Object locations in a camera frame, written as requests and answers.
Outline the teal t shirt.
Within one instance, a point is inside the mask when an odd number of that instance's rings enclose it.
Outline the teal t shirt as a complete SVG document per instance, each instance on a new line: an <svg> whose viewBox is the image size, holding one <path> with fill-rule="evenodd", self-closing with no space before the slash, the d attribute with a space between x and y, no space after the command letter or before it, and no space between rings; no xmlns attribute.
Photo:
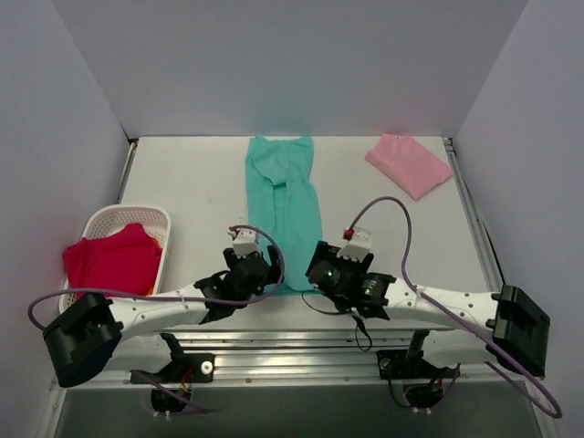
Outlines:
<svg viewBox="0 0 584 438"><path fill-rule="evenodd" d="M285 260L280 296L309 292L306 271L322 239L318 195L310 181L314 142L310 137L253 137L245 157L248 223L267 232Z"/></svg>

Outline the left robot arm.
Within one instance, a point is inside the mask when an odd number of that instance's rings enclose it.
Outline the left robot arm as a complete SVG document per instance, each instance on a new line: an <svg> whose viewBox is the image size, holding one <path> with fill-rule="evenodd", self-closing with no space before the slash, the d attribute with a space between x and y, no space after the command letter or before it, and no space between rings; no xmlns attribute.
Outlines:
<svg viewBox="0 0 584 438"><path fill-rule="evenodd" d="M284 257L275 245L269 259L224 250L228 268L193 285L149 297L112 291L85 292L43 329L49 357L63 388L101 373L122 342L181 325L202 325L231 317L284 280Z"/></svg>

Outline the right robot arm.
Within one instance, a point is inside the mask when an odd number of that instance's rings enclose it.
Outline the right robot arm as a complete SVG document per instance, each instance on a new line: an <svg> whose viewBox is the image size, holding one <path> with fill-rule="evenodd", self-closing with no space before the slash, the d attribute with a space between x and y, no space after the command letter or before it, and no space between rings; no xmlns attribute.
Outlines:
<svg viewBox="0 0 584 438"><path fill-rule="evenodd" d="M409 349L405 365L423 377L456 363L496 361L515 373L545 374L550 317L521 288L461 292L414 287L405 277L369 270L367 248L337 247L321 241L306 276L339 311L361 318L408 319L444 326Z"/></svg>

